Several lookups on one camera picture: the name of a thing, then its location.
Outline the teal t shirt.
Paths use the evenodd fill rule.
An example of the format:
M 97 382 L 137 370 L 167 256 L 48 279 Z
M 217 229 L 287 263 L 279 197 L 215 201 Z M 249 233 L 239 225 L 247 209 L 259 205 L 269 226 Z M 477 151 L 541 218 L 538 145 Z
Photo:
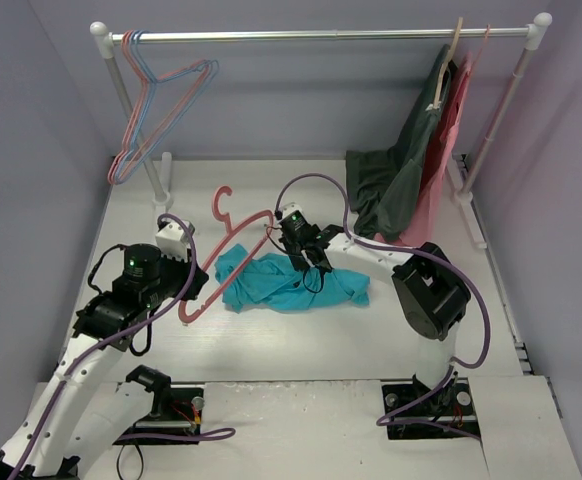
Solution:
M 278 312 L 300 312 L 345 303 L 370 304 L 370 278 L 349 270 L 335 269 L 321 275 L 311 268 L 296 271 L 288 257 L 267 253 L 250 260 L 222 293 L 222 302 L 240 312 L 263 306 Z

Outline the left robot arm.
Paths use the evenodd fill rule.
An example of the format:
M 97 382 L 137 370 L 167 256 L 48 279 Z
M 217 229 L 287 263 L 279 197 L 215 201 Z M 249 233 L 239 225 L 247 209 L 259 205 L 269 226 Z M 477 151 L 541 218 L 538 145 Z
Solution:
M 0 449 L 0 479 L 80 479 L 137 420 L 159 410 L 169 376 L 140 365 L 101 411 L 86 409 L 161 305 L 197 297 L 208 280 L 186 241 L 124 247 L 121 274 L 78 311 L 53 377 Z

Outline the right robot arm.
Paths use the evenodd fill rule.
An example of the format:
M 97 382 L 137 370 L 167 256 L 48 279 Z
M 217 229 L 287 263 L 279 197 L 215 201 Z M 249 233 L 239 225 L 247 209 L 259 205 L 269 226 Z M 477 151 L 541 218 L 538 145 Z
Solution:
M 280 242 L 295 269 L 318 270 L 324 279 L 337 270 L 366 275 L 394 287 L 401 317 L 419 336 L 417 382 L 432 390 L 447 375 L 456 350 L 458 324 L 466 314 L 471 294 L 456 274 L 427 258 L 365 248 L 350 240 L 336 225 L 324 229 L 305 224 L 279 223 Z

